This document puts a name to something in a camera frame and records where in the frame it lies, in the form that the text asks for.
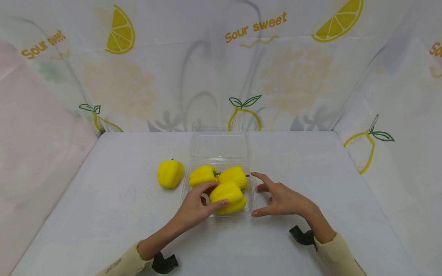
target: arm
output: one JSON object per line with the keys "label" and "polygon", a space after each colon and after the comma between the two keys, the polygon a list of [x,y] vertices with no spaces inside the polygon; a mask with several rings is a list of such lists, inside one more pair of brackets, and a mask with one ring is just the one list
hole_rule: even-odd
{"label": "arm", "polygon": [[315,235],[315,243],[318,247],[318,255],[328,266],[332,275],[366,275],[353,257],[347,243],[339,233],[333,230],[316,204],[300,193],[289,189],[284,184],[274,183],[264,174],[252,173],[252,175],[263,181],[257,187],[258,192],[268,192],[271,194],[269,198],[271,204],[254,210],[251,214],[253,217],[300,215],[312,229]]}
{"label": "arm", "polygon": [[152,268],[153,257],[166,245],[229,203],[228,200],[220,200],[206,206],[201,195],[217,185],[217,182],[205,182],[191,190],[175,216],[163,228],[147,239],[136,242],[96,276],[134,276],[141,270]]}

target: beige sleeve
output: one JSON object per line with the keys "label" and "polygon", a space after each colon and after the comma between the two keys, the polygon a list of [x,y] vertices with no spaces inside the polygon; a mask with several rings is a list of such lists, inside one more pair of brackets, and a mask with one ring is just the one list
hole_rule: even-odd
{"label": "beige sleeve", "polygon": [[141,241],[131,246],[120,258],[105,267],[96,276],[135,276],[141,270],[152,268],[153,259],[144,261],[137,251]]}
{"label": "beige sleeve", "polygon": [[353,257],[347,243],[341,234],[325,244],[321,244],[315,237],[318,255],[328,266],[333,276],[366,276],[362,267]]}

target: black clamp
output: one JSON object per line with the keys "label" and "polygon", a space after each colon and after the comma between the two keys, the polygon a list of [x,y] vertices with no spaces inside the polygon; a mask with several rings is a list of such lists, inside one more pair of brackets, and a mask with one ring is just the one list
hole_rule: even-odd
{"label": "black clamp", "polygon": [[309,246],[313,244],[315,246],[315,250],[318,252],[318,246],[316,246],[312,230],[308,230],[307,232],[303,233],[298,226],[295,226],[289,230],[289,233],[295,238],[295,241],[297,243],[304,246]]}
{"label": "black clamp", "polygon": [[152,268],[157,273],[167,274],[177,266],[178,262],[176,261],[175,254],[165,259],[162,253],[159,252],[153,257]]}

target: white table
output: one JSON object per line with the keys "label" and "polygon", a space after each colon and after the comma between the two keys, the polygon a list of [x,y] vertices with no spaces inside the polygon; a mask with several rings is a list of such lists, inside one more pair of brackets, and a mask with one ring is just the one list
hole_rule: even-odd
{"label": "white table", "polygon": [[[178,209],[183,182],[164,190],[156,170],[170,158],[186,166],[191,137],[102,135],[12,275],[94,275],[158,230]],[[417,275],[333,132],[252,132],[250,143],[251,168],[316,202],[368,275]],[[256,208],[266,201],[255,195]],[[177,256],[170,275],[328,275],[313,247],[290,236],[295,225],[308,230],[297,216],[209,218],[162,252]]]}

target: yellow bell pepper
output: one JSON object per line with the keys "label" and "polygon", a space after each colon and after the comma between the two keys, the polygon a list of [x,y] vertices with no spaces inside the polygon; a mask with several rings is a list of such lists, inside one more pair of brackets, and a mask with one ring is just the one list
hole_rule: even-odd
{"label": "yellow bell pepper", "polygon": [[212,165],[202,165],[196,168],[189,175],[189,184],[194,188],[196,185],[207,181],[217,181],[218,182],[218,171]]}
{"label": "yellow bell pepper", "polygon": [[166,160],[158,167],[158,183],[161,187],[175,188],[183,175],[183,163],[176,160]]}
{"label": "yellow bell pepper", "polygon": [[238,212],[246,205],[241,189],[234,181],[227,181],[218,185],[209,195],[211,203],[219,200],[228,199],[229,204],[218,211],[219,214],[228,214]]}
{"label": "yellow bell pepper", "polygon": [[238,166],[231,167],[220,174],[219,182],[224,183],[227,181],[234,181],[241,191],[244,191],[248,188],[246,177],[249,177],[249,175],[244,173],[243,168]]}

